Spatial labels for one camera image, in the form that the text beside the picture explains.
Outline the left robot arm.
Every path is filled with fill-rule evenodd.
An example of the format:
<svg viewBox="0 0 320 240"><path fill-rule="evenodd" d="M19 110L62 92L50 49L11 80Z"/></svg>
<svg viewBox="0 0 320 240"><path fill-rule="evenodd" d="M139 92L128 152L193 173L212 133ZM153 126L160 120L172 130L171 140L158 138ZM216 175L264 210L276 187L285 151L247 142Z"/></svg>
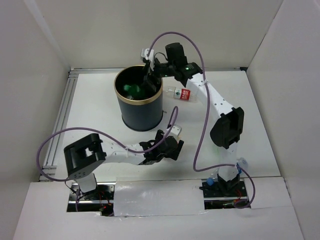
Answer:
<svg viewBox="0 0 320 240"><path fill-rule="evenodd" d="M170 134L165 137L158 130L155 139L127 145L122 148L113 142L103 142L97 133L91 133L64 148L68 179L78 184L85 200L94 200L100 189L94 170L102 164L121 163L148 166L164 158L176 161L184 141Z"/></svg>

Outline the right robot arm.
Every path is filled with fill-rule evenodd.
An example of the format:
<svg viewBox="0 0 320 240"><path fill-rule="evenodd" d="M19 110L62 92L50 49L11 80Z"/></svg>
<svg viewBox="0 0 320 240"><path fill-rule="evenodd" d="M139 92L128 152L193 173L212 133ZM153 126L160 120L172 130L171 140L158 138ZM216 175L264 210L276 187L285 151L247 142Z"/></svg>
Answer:
<svg viewBox="0 0 320 240"><path fill-rule="evenodd" d="M141 51L141 59L147 67L146 79L149 82L156 77L173 77L189 89L206 106L205 121L212 119L211 141L218 147L220 166L217 173L217 185L220 194L230 196L240 182L237 169L237 149L244 126L244 110L234 107L209 83L205 72L195 62L189 62L183 46L171 43L165 47L166 62L156 58L153 49Z"/></svg>

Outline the green bottle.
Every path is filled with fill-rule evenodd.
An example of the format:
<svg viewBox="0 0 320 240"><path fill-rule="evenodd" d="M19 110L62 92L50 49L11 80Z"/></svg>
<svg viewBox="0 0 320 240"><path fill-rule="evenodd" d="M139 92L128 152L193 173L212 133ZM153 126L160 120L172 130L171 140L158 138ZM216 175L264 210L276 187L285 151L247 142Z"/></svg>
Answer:
<svg viewBox="0 0 320 240"><path fill-rule="evenodd" d="M125 84L123 90L125 97L129 100L142 100L145 98L145 91L137 84Z"/></svg>

